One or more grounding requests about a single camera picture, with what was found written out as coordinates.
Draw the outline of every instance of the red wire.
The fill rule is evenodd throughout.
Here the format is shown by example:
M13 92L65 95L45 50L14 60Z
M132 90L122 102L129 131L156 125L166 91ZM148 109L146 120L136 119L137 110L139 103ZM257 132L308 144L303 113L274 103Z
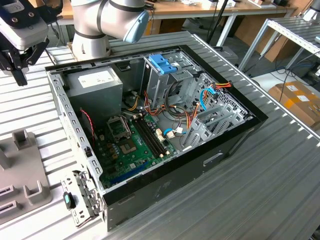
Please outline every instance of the red wire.
M92 121L91 121L91 118L90 118L89 114L86 113L86 111L84 111L84 110L82 110L82 109L80 109L80 111L81 111L82 113L84 113L84 114L86 115L86 117L88 118L88 120L89 120L89 123L90 123L90 126L91 126L91 133L92 133L92 144L94 145L94 141L95 141L94 125L92 124Z

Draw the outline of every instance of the aluminum workbench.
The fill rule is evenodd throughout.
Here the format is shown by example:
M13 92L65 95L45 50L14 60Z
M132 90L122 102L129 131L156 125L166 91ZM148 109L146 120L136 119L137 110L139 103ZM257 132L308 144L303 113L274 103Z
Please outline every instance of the aluminum workbench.
M0 75L0 139L19 128L34 132L53 200L0 225L1 240L306 240L320 224L320 137L266 92L188 32L111 42L115 54L186 44L269 117L235 155L155 205L107 232L100 218L75 228L60 179L74 168L44 67L44 53L18 87ZM49 49L57 62L74 61L67 47Z
M286 66L287 69L294 64L304 49L320 58L320 43L315 41L316 36L320 35L319 24L311 24L301 17L271 18L265 20L260 31L253 40L249 50L246 52L246 55L239 65L240 71L245 69L268 28L272 28L275 32L262 50L261 56L264 56L269 48L272 47L279 35L283 35L301 47Z

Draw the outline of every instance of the motherboard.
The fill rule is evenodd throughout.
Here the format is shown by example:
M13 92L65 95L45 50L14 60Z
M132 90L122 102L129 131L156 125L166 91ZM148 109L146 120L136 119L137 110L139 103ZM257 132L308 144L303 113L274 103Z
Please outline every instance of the motherboard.
M109 188L177 154L162 139L152 116L116 118L117 121L111 118L105 127L95 130L94 152L103 169L100 181L104 187Z

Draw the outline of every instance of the side panel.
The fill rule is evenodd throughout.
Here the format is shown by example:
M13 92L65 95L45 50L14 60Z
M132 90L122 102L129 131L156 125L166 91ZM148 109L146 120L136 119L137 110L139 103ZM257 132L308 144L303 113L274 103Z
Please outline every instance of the side panel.
M212 169L230 155L229 152L239 141L243 141L244 136L253 133L255 129L258 127L235 136L155 181L150 180L148 185L111 205L108 205L108 193L105 194L108 231Z

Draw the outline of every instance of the cardboard box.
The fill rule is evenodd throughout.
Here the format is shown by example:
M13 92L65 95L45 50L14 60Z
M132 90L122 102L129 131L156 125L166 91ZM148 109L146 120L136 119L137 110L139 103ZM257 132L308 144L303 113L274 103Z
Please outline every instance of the cardboard box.
M202 0L202 8L209 10L210 8L217 8L220 9L222 7L222 5L224 4L224 0L217 0L215 2L211 2L209 0ZM236 6L236 2L233 0L228 0L227 4L226 4L226 8L233 8Z
M259 4L259 5L269 5L269 4L272 4L272 1L271 0L254 0L254 2L256 4Z
M280 100L283 84L277 84L269 94ZM281 104L314 131L320 129L320 98L299 81L285 83Z

